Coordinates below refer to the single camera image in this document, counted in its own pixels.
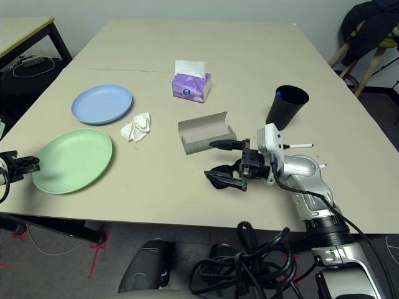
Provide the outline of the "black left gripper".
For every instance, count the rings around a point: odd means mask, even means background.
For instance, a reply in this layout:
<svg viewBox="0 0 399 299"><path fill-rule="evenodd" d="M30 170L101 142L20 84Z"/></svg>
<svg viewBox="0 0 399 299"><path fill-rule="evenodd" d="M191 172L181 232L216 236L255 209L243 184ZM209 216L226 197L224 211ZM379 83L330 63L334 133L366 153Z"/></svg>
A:
<svg viewBox="0 0 399 299"><path fill-rule="evenodd" d="M25 174L40 170L40 159L35 156L17 157L17 151L1 152L1 182L6 182L6 174L10 183L20 181Z"/></svg>

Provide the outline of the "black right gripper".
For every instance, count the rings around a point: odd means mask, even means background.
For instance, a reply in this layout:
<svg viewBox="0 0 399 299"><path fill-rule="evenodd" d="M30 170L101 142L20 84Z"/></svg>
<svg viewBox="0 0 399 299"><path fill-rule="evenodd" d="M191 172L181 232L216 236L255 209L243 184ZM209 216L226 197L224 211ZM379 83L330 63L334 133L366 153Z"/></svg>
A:
<svg viewBox="0 0 399 299"><path fill-rule="evenodd" d="M233 187L241 191L247 191L248 181L246 179L267 179L271 167L266 164L264 156L257 150L249 148L249 139L246 140L215 140L209 143L213 148L220 150L242 151L239 164L239 179L225 173L217 174L218 181L224 187Z"/></svg>

